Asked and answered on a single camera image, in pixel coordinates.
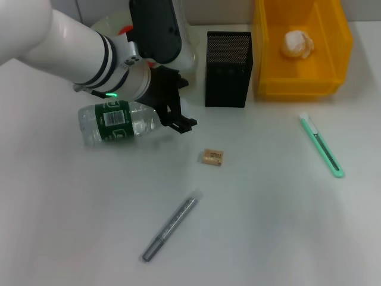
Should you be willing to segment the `grey pen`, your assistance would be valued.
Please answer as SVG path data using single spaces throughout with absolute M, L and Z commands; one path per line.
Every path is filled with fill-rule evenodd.
M 144 263 L 150 262 L 155 257 L 160 248 L 172 236 L 174 231 L 181 225 L 202 197 L 202 192 L 200 190 L 196 190 L 181 202 L 180 206 L 173 212 L 142 253 L 141 260 Z

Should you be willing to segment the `beige eraser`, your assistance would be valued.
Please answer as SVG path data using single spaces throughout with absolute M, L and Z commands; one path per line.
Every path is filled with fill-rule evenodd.
M 205 149 L 202 155 L 202 163 L 212 166 L 221 166 L 223 163 L 223 151 Z

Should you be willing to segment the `white paper ball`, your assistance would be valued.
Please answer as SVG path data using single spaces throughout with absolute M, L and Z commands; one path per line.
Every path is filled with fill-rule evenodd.
M 287 32 L 282 42 L 282 54 L 289 58 L 306 59 L 314 51 L 314 41 L 302 30 Z

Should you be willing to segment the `green white toothbrush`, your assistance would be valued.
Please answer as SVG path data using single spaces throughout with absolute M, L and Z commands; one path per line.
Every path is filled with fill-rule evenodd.
M 307 113 L 301 113 L 299 115 L 299 121 L 305 133 L 315 146 L 317 152 L 327 165 L 331 174 L 335 178 L 343 178 L 345 176 L 343 168 L 331 152 L 329 146 L 325 142 L 324 138 L 321 136 L 311 117 Z

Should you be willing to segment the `red plastic strawberry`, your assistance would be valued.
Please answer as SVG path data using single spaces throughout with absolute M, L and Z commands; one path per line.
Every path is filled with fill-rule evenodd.
M 125 33 L 128 33 L 128 32 L 130 32 L 130 31 L 132 31 L 132 30 L 133 30 L 133 25 L 132 25 L 132 24 L 131 24 L 131 25 L 124 26 L 123 28 L 120 29 L 118 35 L 123 35 L 123 34 L 125 34 Z M 155 67 L 157 64 L 156 64 L 156 62 L 153 62 L 153 61 L 149 60 L 149 61 L 148 61 L 148 65 L 149 65 L 150 67 Z

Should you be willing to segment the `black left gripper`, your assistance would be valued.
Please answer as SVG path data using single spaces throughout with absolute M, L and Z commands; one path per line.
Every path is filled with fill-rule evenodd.
M 197 125 L 193 118 L 182 114 L 179 90 L 189 86 L 187 79 L 177 71 L 164 66 L 150 68 L 151 80 L 146 92 L 139 98 L 141 104 L 152 107 L 163 126 L 178 133 L 186 133 Z

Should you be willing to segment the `yellow plastic storage bin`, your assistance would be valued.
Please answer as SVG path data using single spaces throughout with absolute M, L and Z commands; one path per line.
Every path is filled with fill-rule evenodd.
M 254 0 L 252 45 L 257 95 L 267 101 L 311 101 L 345 82 L 353 37 L 341 0 Z M 306 58 L 282 52 L 288 32 L 314 42 Z

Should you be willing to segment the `black mesh pen holder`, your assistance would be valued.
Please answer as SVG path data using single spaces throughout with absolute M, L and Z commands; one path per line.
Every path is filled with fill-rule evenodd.
M 253 66 L 250 32 L 207 33 L 205 106 L 244 108 Z

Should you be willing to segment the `clear green-label water bottle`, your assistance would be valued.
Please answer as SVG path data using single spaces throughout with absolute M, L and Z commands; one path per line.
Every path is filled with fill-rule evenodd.
M 130 141 L 161 128 L 157 112 L 132 101 L 109 101 L 78 111 L 79 128 L 86 146 Z

